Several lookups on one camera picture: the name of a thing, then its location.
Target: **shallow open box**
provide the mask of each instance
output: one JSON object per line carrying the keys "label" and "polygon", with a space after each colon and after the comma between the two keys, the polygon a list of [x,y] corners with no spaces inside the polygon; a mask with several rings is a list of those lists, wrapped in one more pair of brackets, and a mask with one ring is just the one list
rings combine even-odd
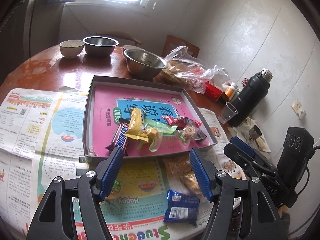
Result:
{"label": "shallow open box", "polygon": [[130,107],[137,105],[146,111],[147,117],[156,121],[159,121],[161,115],[180,115],[200,120],[200,128],[207,138],[191,142],[189,148],[183,148],[181,144],[177,146],[179,142],[174,141],[172,136],[164,137],[156,152],[150,152],[147,144],[138,151],[139,142],[130,139],[127,158],[177,154],[188,152],[192,147],[208,149],[217,143],[206,120],[184,89],[135,79],[94,76],[84,112],[85,156],[95,160],[106,159],[110,151],[105,147],[111,143],[119,117],[130,117]]}

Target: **wall outlet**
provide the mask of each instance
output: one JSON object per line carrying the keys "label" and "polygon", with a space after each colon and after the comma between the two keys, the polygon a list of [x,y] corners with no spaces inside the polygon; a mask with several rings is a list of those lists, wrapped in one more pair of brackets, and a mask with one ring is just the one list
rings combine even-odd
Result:
{"label": "wall outlet", "polygon": [[296,113],[296,115],[299,117],[299,119],[302,119],[307,113],[305,110],[302,109],[302,105],[297,99],[293,102],[291,107]]}

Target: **blue wrapper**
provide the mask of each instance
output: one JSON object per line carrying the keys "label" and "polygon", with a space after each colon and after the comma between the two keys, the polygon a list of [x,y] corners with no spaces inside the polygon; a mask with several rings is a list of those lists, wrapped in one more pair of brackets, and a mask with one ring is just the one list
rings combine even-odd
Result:
{"label": "blue wrapper", "polygon": [[189,223],[196,226],[200,199],[193,194],[183,194],[172,189],[167,193],[168,208],[164,222]]}

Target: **pink book cover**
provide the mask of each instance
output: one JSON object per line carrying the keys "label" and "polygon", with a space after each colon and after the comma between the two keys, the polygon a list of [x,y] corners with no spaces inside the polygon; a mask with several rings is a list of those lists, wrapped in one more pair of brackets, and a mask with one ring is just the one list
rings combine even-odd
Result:
{"label": "pink book cover", "polygon": [[[157,122],[165,123],[161,118],[163,115],[192,118],[190,111],[180,96],[127,88],[97,86],[93,108],[93,151],[96,156],[109,156],[110,151],[106,147],[111,144],[116,133],[118,120],[120,117],[130,119],[130,109],[133,107],[144,110],[146,117]],[[161,146],[156,152],[149,151],[149,144],[144,144],[138,151],[138,145],[138,140],[129,138],[126,148],[129,157],[173,154],[190,150],[193,147],[206,147],[210,145],[210,142],[207,139],[200,142],[193,141],[188,149],[185,149],[176,137],[164,136]]]}

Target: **bowl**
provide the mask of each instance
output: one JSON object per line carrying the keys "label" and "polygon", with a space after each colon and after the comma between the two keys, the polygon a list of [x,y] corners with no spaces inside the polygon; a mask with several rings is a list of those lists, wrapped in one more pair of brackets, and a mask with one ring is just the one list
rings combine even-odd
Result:
{"label": "bowl", "polygon": [[135,77],[150,80],[168,67],[167,62],[156,54],[141,49],[126,49],[128,71]]}
{"label": "bowl", "polygon": [[60,52],[65,58],[75,58],[83,50],[84,42],[80,40],[63,41],[60,43]]}
{"label": "bowl", "polygon": [[123,45],[123,46],[122,46],[122,55],[123,55],[124,57],[126,57],[125,54],[124,54],[124,51],[125,51],[126,49],[141,49],[141,50],[144,50],[144,49],[139,48],[139,47],[137,47],[137,46]]}
{"label": "bowl", "polygon": [[85,52],[90,56],[107,57],[119,42],[108,37],[91,36],[83,39]]}

